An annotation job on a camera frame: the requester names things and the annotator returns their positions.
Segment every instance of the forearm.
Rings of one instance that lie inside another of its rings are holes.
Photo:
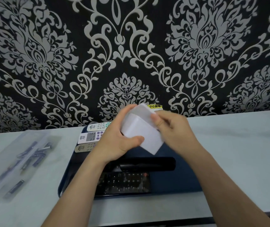
[[[104,166],[88,155],[42,227],[87,226],[96,186]]]
[[[222,170],[202,146],[183,155],[195,172],[217,226],[266,226],[270,218]]]

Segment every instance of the black and white wallpaper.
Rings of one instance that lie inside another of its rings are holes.
[[[270,110],[270,0],[0,0],[0,132]]]

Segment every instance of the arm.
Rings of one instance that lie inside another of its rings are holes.
[[[187,118],[168,111],[156,113],[152,115],[152,120],[166,144],[193,169],[217,226],[270,227],[270,218],[241,191],[198,142]]]
[[[136,105],[122,109],[104,132],[96,147],[81,164],[68,188],[50,212],[42,227],[84,227],[88,225],[96,186],[107,163],[139,146],[144,138],[124,137],[120,132],[126,113]]]

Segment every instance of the person's left hand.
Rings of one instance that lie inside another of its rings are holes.
[[[103,133],[100,141],[89,154],[90,157],[107,164],[110,161],[120,158],[129,149],[139,146],[144,141],[144,137],[142,136],[127,138],[120,132],[121,123],[125,115],[136,106],[136,104],[130,104],[117,114],[116,118]]]

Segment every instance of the hand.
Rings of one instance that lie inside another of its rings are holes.
[[[151,119],[158,127],[165,143],[176,153],[182,155],[187,151],[202,147],[185,116],[159,110],[151,115]]]
[[[136,104],[130,104],[117,114],[116,118],[103,133],[100,141],[89,154],[90,157],[94,157],[96,160],[107,164],[110,161],[120,158],[129,149],[139,146],[144,141],[144,137],[142,136],[127,138],[120,132],[121,123],[125,115],[136,106]]]

